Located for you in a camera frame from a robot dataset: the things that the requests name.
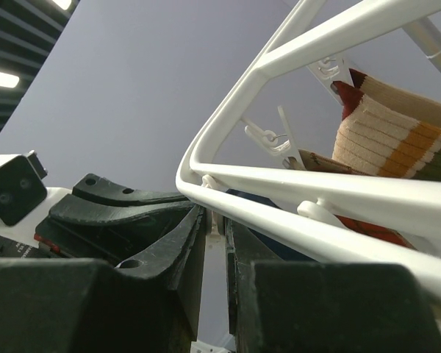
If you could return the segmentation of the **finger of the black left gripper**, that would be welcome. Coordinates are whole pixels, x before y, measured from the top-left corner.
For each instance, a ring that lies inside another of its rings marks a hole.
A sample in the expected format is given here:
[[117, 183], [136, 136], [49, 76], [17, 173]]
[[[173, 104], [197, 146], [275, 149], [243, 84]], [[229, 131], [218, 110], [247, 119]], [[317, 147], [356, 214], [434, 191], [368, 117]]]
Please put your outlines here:
[[116, 207], [62, 200], [36, 226], [35, 240], [60, 257], [118, 265], [168, 234], [192, 208], [189, 201]]
[[179, 193], [147, 191], [88, 174], [72, 189], [72, 202], [88, 215], [185, 215], [187, 198]]

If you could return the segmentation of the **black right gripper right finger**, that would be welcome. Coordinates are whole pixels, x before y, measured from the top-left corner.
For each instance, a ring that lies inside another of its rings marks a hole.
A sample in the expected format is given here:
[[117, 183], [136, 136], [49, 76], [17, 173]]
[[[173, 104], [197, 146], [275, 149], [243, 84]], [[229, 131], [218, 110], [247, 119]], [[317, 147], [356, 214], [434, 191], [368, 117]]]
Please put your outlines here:
[[238, 352], [441, 352], [426, 295], [403, 266], [286, 261], [242, 224], [225, 231]]

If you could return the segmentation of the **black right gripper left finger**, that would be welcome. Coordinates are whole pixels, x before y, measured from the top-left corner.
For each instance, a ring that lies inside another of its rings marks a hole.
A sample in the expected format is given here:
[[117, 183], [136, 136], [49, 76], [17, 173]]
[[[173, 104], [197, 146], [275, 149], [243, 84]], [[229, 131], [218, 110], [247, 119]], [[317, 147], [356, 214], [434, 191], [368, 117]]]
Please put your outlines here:
[[205, 212], [118, 267], [0, 258], [0, 352], [188, 352], [197, 337]]

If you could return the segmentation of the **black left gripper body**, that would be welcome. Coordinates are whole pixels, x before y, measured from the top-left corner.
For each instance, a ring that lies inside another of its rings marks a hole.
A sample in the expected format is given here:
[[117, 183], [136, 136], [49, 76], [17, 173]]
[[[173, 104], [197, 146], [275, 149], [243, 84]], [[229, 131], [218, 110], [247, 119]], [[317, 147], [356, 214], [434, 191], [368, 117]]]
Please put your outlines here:
[[52, 206], [71, 194], [67, 188], [47, 188], [47, 197], [30, 214], [14, 226], [0, 225], [0, 257], [49, 258], [34, 239], [37, 225], [49, 214]]

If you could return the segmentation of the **white clip drying hanger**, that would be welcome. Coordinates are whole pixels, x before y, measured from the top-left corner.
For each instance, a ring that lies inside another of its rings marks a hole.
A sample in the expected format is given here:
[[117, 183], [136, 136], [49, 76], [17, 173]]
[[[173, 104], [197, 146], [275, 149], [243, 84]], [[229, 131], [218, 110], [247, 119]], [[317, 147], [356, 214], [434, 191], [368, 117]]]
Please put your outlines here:
[[366, 238], [340, 220], [346, 216], [379, 224], [434, 245], [441, 241], [441, 182], [213, 161], [269, 81], [438, 13], [441, 1], [361, 1], [312, 26], [322, 7], [321, 1], [294, 6], [194, 137], [176, 172], [176, 187], [190, 200], [320, 260], [405, 266], [430, 296], [441, 321], [441, 254]]

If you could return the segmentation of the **argyle patterned sock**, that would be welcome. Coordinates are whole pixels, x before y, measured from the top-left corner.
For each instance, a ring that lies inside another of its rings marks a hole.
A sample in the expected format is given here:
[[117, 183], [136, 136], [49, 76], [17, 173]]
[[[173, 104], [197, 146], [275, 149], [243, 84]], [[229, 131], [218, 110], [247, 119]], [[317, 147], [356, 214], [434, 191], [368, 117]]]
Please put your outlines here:
[[300, 150], [308, 171], [441, 182], [441, 103], [350, 69], [332, 156]]

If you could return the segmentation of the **white clothes rack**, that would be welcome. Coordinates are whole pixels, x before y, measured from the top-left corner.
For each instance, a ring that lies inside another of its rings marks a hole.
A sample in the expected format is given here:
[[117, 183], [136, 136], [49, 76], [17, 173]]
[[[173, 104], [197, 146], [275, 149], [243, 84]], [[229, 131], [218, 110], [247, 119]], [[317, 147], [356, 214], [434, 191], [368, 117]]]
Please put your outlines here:
[[441, 31], [429, 18], [413, 21], [402, 29], [441, 73]]

